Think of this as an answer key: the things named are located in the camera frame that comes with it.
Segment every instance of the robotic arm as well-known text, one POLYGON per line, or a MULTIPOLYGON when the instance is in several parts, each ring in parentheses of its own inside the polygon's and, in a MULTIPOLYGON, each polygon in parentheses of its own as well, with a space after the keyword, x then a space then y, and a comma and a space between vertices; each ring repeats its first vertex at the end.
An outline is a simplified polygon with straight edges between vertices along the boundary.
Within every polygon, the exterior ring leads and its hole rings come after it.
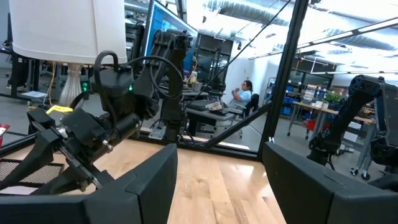
POLYGON ((53 153, 57 151, 65 155, 69 167, 32 194, 61 194, 75 189, 84 191, 91 183, 100 189, 113 181, 106 171, 100 172, 93 165, 94 161, 138 132, 142 120, 156 115, 159 109, 156 96, 159 93, 166 95, 159 92, 158 86, 165 73, 166 63, 170 67, 169 76, 181 79, 181 89, 176 96, 181 95, 182 76, 179 71, 191 39, 186 31, 158 31, 151 56, 137 58, 120 66, 114 52, 101 52, 94 66, 95 89, 101 97, 104 111, 108 113, 95 117, 77 108, 61 120, 60 128, 56 128, 55 121, 44 110, 28 112, 30 126, 37 135, 35 146, 0 183, 0 189, 18 183, 51 163, 53 153), (108 55, 113 57, 113 68, 100 71, 101 61, 108 55), (130 64, 138 60, 146 61, 140 77, 133 80, 130 64))
POLYGON ((358 75, 348 89, 349 97, 330 128, 319 132, 309 144, 312 150, 309 159, 325 166, 336 154, 349 123, 366 104, 375 100, 377 134, 371 142, 371 156, 374 162, 385 166, 398 163, 397 122, 388 115, 397 104, 397 87, 385 83, 383 77, 374 78, 358 75))

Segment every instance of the wooden tabletop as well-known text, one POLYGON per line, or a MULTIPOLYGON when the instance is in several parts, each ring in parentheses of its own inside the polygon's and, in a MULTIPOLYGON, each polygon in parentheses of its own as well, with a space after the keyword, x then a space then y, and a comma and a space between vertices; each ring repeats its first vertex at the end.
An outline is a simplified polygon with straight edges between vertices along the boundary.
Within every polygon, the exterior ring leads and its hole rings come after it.
MULTIPOLYGON (((6 158, 23 159, 32 147, 6 158)), ((114 178, 149 158, 163 146, 125 140, 95 162, 114 178)), ((65 163, 62 154, 55 162, 65 163)), ((84 194, 95 190, 91 184, 84 194)), ((74 191, 70 194, 82 194, 74 191)), ((178 150, 177 184, 169 224, 286 223, 260 162, 178 150)))
MULTIPOLYGON (((307 108, 311 108, 311 109, 315 109, 315 110, 318 110, 318 111, 323 111, 323 112, 326 112, 326 113, 338 114, 338 111, 335 111, 335 110, 324 109, 324 108, 317 107, 317 106, 311 106, 311 105, 308 105, 308 104, 305 104, 305 103, 301 103, 301 102, 293 102, 293 104, 299 105, 299 106, 303 106, 303 107, 307 107, 307 108)), ((376 121, 374 119, 362 118, 360 116, 355 116, 354 119, 357 120, 357 121, 363 121, 363 122, 365 122, 367 124, 376 124, 376 121)))

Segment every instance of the potted plant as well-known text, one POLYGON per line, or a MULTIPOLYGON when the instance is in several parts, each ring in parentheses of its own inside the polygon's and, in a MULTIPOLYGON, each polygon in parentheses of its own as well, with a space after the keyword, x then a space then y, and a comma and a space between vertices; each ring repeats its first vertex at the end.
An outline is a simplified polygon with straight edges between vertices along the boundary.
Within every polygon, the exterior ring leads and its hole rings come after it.
POLYGON ((338 101, 340 99, 340 96, 336 93, 327 93, 325 101, 327 102, 328 106, 327 108, 330 110, 338 110, 339 104, 338 101))

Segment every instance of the person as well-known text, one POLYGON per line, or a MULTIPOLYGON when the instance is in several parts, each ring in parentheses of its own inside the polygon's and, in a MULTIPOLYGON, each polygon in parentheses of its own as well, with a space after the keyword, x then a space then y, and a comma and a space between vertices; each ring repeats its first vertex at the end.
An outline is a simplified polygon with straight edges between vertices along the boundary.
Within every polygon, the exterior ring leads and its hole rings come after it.
POLYGON ((251 101, 253 92, 253 84, 249 80, 242 83, 242 90, 236 88, 232 91, 233 99, 229 102, 230 105, 246 106, 251 101))

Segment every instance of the lamp base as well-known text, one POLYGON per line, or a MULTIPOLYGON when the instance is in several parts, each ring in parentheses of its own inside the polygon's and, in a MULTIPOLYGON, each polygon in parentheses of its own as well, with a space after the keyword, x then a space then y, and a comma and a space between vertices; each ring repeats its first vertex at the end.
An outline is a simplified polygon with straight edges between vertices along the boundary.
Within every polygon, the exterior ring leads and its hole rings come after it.
MULTIPOLYGON (((68 79, 61 91, 59 98, 60 106, 69 107, 73 99, 81 93, 80 85, 80 71, 83 64, 80 63, 68 63, 68 79)), ((76 108, 83 106, 83 100, 77 104, 76 108)))

